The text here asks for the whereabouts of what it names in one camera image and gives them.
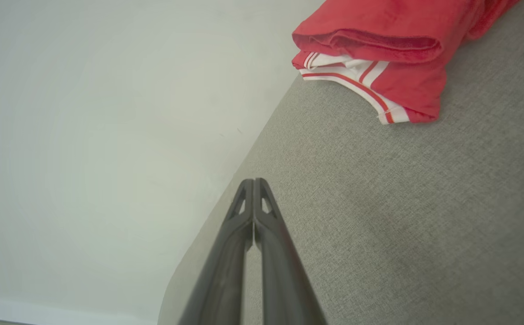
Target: white trim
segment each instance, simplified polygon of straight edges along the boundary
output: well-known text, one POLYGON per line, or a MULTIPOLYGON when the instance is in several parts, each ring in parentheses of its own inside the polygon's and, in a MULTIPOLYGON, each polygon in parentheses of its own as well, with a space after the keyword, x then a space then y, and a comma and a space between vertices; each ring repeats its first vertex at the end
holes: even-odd
POLYGON ((312 64, 310 66, 310 69, 315 68, 317 66, 322 65, 328 65, 328 64, 334 64, 334 63, 345 63, 348 61, 353 61, 353 59, 349 56, 329 56, 328 54, 322 54, 319 53, 314 60, 312 60, 312 64))
POLYGON ((304 68, 308 68, 307 64, 308 64, 308 59, 310 59, 311 56, 314 55, 314 52, 311 52, 311 53, 308 53, 307 57, 304 59, 304 68))
POLYGON ((312 68, 312 62, 314 62, 314 60, 316 60, 317 57, 320 56, 320 53, 316 52, 314 53, 314 55, 310 58, 310 60, 308 60, 308 66, 307 68, 308 69, 311 69, 312 68))
POLYGON ((347 68, 355 68, 355 67, 359 67, 360 70, 362 70, 363 72, 370 66, 370 64, 372 63, 373 61, 369 61, 369 60, 362 60, 362 59, 351 59, 350 61, 346 61, 344 62, 344 65, 347 67, 347 68))
POLYGON ((387 61, 378 61, 378 63, 370 70, 370 72, 363 79, 363 85, 371 88, 372 82, 382 74, 384 69, 388 66, 387 61))
POLYGON ((365 62, 365 64, 361 64, 361 65, 357 65, 357 66, 353 66, 351 68, 349 68, 349 70, 351 70, 352 72, 354 72, 355 74, 355 78, 354 80, 356 80, 357 82, 359 82, 360 80, 360 76, 363 75, 363 73, 369 68, 370 64, 372 63, 372 61, 368 61, 368 62, 365 62))
POLYGON ((390 108, 388 107, 388 111, 390 112, 390 116, 393 117, 394 123, 401 123, 401 122, 410 122, 411 120, 408 118, 407 111, 404 107, 401 105, 397 105, 396 107, 390 108))
POLYGON ((351 78, 352 80, 357 81, 357 76, 355 72, 353 70, 345 68, 344 66, 317 66, 312 70, 300 69, 299 71, 301 74, 342 74, 347 78, 351 78))

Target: gray fabric surface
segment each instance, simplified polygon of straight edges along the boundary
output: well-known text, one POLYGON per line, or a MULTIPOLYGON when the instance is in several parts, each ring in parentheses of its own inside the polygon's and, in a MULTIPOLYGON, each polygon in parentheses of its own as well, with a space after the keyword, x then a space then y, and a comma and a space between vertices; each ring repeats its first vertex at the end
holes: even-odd
MULTIPOLYGON (((266 178, 331 325, 524 324, 524 1, 448 66, 439 121, 297 79, 167 288, 174 324, 240 181, 266 178)), ((244 323, 262 323, 260 253, 244 323)))

